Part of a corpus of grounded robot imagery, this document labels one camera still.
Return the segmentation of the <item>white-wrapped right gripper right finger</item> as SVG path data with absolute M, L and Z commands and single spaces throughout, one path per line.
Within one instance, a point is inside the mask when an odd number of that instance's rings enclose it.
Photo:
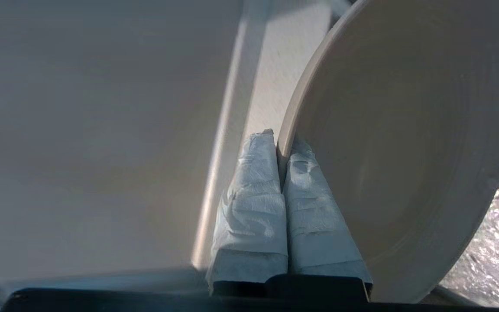
M 372 277 L 304 140 L 293 142 L 284 196 L 288 218 L 288 292 L 302 298 L 369 300 Z

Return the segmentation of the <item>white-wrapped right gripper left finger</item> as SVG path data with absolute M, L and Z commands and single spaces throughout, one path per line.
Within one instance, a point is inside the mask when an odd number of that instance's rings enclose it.
M 249 135 L 217 208 L 206 278 L 210 292 L 252 292 L 288 272 L 285 197 L 273 130 Z

